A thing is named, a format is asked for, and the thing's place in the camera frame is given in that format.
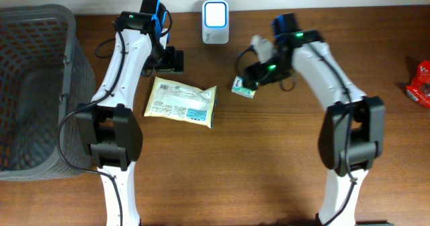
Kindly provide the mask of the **yellow snack bag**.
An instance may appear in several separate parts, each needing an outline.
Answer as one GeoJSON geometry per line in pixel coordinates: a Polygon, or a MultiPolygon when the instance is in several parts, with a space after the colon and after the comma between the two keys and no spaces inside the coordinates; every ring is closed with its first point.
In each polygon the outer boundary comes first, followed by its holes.
{"type": "Polygon", "coordinates": [[[144,116],[168,118],[213,128],[217,87],[206,90],[155,77],[144,116]]]}

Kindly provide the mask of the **teal tissue pack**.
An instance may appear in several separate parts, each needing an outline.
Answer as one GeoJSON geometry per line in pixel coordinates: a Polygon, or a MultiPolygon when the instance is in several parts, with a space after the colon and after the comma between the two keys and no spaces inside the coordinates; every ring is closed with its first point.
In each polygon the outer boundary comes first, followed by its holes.
{"type": "Polygon", "coordinates": [[[249,99],[253,99],[255,95],[255,91],[243,86],[243,78],[240,76],[235,77],[231,92],[249,99]]]}

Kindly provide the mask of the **red snack bag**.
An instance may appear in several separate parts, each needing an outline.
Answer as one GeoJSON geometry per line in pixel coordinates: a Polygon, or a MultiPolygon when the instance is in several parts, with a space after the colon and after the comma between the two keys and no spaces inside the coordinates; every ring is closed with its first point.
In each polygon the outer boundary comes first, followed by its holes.
{"type": "Polygon", "coordinates": [[[406,86],[406,94],[413,101],[429,108],[429,61],[424,60],[418,65],[416,75],[406,86]]]}

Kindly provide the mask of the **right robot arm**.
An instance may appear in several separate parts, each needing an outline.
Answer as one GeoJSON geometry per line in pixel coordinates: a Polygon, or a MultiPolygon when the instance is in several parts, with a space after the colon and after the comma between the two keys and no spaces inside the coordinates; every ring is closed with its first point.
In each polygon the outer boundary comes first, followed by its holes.
{"type": "Polygon", "coordinates": [[[356,225],[355,209],[364,179],[383,152],[386,107],[369,97],[344,73],[318,30],[303,30],[296,16],[276,17],[274,41],[254,36],[247,51],[258,61],[239,73],[252,91],[302,76],[325,112],[318,152],[327,169],[317,225],[356,225]]]}

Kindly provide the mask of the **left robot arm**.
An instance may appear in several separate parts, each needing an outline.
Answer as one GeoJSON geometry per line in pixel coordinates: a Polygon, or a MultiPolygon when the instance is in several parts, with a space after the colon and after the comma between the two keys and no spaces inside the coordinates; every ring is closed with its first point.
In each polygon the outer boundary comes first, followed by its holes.
{"type": "Polygon", "coordinates": [[[115,48],[100,88],[75,114],[84,151],[101,176],[108,225],[140,225],[134,170],[143,135],[133,113],[139,79],[182,73],[183,51],[169,46],[171,14],[160,0],[142,0],[139,11],[114,21],[115,48]]]}

